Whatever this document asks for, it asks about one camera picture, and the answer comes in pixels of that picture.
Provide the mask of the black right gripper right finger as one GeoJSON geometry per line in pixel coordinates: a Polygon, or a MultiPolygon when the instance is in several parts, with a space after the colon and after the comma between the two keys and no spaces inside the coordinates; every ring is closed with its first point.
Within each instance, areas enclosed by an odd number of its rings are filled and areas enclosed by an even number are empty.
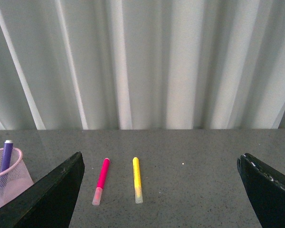
{"type": "Polygon", "coordinates": [[[285,175],[249,153],[237,159],[237,170],[263,228],[285,228],[285,175]]]}

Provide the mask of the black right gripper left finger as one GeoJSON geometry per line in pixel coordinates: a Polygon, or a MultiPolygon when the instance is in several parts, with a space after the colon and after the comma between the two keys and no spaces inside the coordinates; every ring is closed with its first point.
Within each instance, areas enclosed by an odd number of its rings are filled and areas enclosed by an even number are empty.
{"type": "Polygon", "coordinates": [[[33,186],[0,208],[0,228],[69,227],[85,172],[74,153],[33,186]]]}

